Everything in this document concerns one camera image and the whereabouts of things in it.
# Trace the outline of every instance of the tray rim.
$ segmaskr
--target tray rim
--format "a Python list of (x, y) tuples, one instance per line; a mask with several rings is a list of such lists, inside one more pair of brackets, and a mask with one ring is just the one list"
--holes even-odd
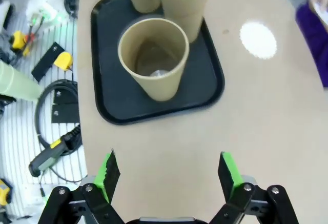
[(217, 87), (216, 87), (216, 90), (215, 90), (213, 96), (209, 100), (207, 100), (205, 103), (203, 103), (202, 105), (190, 106), (190, 107), (184, 108), (184, 109), (170, 109), (170, 110), (166, 110), (166, 111), (157, 112), (157, 113), (155, 113), (156, 115), (143, 115), (143, 116), (129, 118), (129, 119), (118, 119), (118, 118), (114, 117), (113, 115), (111, 115), (107, 111), (104, 102), (103, 101), (99, 102), (99, 100), (104, 100), (104, 99), (103, 99), (103, 92), (102, 92), (103, 84), (102, 84), (102, 80), (101, 80), (101, 70), (100, 70), (99, 59), (97, 57), (97, 56), (99, 56), (98, 48), (97, 48), (97, 45), (98, 45), (97, 15), (98, 15), (99, 11), (101, 10), (101, 7), (108, 2), (110, 2), (110, 0), (100, 0), (93, 7), (93, 9), (91, 11), (91, 20), (90, 20), (93, 87), (94, 87), (94, 92), (95, 92), (96, 107), (97, 107), (98, 112), (100, 113), (100, 115), (102, 116), (102, 118), (104, 120), (106, 120), (107, 122), (109, 122), (111, 124), (124, 126), (124, 125), (140, 123), (140, 122), (144, 122), (144, 121), (148, 121), (148, 120), (153, 120), (153, 119), (157, 119), (157, 118), (162, 118), (162, 117), (166, 117), (169, 115), (175, 115), (175, 114), (179, 114), (181, 112), (186, 112), (189, 110), (196, 111), (197, 109), (208, 108), (208, 107), (214, 105), (215, 103), (217, 103), (217, 101), (222, 97), (222, 94), (225, 90), (226, 79), (225, 79), (223, 69), (222, 69), (216, 48), (214, 46), (210, 31), (209, 31), (206, 21), (204, 19), (203, 23), (201, 25), (200, 33), (207, 36), (207, 37), (204, 37), (204, 40), (206, 42), (209, 55), (211, 57), (211, 63), (213, 65), (215, 76), (218, 80), (222, 79), (221, 80), (222, 81), (222, 89), (219, 90), (219, 84), (217, 83)]

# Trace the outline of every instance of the green tape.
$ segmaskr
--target green tape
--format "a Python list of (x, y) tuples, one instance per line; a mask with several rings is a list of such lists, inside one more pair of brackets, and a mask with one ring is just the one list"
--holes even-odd
[(238, 169), (237, 166), (235, 164), (235, 161), (232, 158), (232, 155), (228, 152), (223, 152), (222, 156), (224, 158), (225, 163), (227, 164), (228, 170), (231, 174), (231, 179), (233, 181), (233, 186), (232, 186), (232, 190), (231, 190), (231, 194), (230, 197), (232, 196), (234, 190), (240, 186), (241, 184), (244, 183)]
[(99, 169), (98, 174), (93, 182), (99, 189), (101, 189), (101, 191), (108, 203), (109, 203), (109, 200), (108, 200), (108, 196), (107, 196), (107, 193), (105, 190), (104, 180), (105, 180), (106, 171), (107, 171), (107, 161), (110, 158), (110, 156), (111, 156), (111, 154), (106, 155), (105, 160), (102, 162), (102, 166)]

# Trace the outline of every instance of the white corrugated surface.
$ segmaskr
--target white corrugated surface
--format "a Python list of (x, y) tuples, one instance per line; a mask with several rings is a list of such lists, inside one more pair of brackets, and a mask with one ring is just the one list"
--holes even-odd
[[(8, 31), (13, 33), (16, 30), (28, 32), (24, 10), (11, 20)], [(76, 22), (69, 22), (41, 32), (33, 43), (31, 53), (26, 59), (20, 61), (17, 69), (33, 79), (32, 69), (47, 49), (57, 42), (72, 54), (75, 61), (73, 64), (74, 76), (71, 71), (65, 73), (57, 67), (52, 67), (40, 81), (40, 85), (45, 87), (62, 78), (71, 80), (74, 77), (74, 80), (77, 81), (76, 31)], [(53, 96), (49, 95), (40, 119), (42, 135), (48, 142), (55, 141), (75, 126), (75, 124), (51, 124), (52, 101)], [(18, 217), (24, 215), (23, 185), (38, 184), (39, 182), (39, 179), (33, 178), (28, 170), (30, 161), (43, 149), (38, 143), (34, 129), (35, 105), (32, 102), (18, 100), (6, 107), (4, 117), (0, 121), (0, 177), (6, 178), (14, 186), (13, 200), (7, 210), (9, 214)], [(69, 180), (80, 180), (84, 177), (87, 170), (83, 147), (76, 153), (62, 158), (54, 169)], [(52, 172), (47, 172), (42, 183), (65, 184), (65, 181), (58, 179)]]

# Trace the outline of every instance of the person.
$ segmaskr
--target person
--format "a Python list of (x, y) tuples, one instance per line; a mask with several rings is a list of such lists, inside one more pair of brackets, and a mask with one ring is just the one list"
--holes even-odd
[(321, 11), (328, 11), (328, 0), (308, 0), (297, 9), (296, 22), (312, 53), (322, 84), (328, 88), (328, 25), (315, 12), (314, 3), (319, 4)]

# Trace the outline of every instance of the cup rim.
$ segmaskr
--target cup rim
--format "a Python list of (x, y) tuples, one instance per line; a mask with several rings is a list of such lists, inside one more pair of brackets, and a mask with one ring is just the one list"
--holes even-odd
[[(161, 75), (161, 76), (144, 76), (144, 75), (140, 75), (140, 74), (137, 74), (135, 73), (134, 71), (132, 71), (131, 69), (128, 68), (128, 66), (123, 62), (122, 60), (122, 39), (126, 36), (126, 34), (135, 26), (137, 26), (138, 24), (141, 24), (141, 23), (145, 23), (147, 21), (153, 21), (153, 20), (157, 20), (157, 21), (164, 21), (166, 23), (170, 23), (172, 24), (173, 26), (175, 26), (176, 28), (179, 29), (179, 31), (182, 33), (183, 37), (184, 37), (184, 42), (186, 44), (186, 47), (184, 49), (184, 53), (183, 53), (183, 56), (179, 62), (179, 64), (177, 66), (175, 66), (174, 69), (172, 69), (170, 72), (164, 74), (164, 75)], [(186, 35), (186, 33), (183, 31), (183, 29), (177, 25), (175, 22), (173, 21), (170, 21), (168, 19), (165, 19), (165, 18), (160, 18), (160, 17), (155, 17), (155, 18), (147, 18), (147, 19), (143, 19), (143, 20), (140, 20), (138, 22), (136, 22), (135, 24), (131, 25), (124, 33), (123, 35), (121, 36), (120, 40), (119, 40), (119, 43), (118, 43), (118, 56), (119, 56), (119, 61), (121, 63), (121, 65), (124, 67), (124, 69), (129, 73), (131, 74), (132, 76), (136, 76), (138, 77), (139, 79), (146, 79), (146, 80), (156, 80), (156, 79), (163, 79), (163, 78), (167, 78), (173, 74), (175, 74), (180, 68), (181, 66), (183, 66), (187, 59), (188, 59), (188, 56), (189, 56), (189, 50), (190, 50), (190, 47), (189, 47), (189, 40), (188, 40), (188, 37)]]

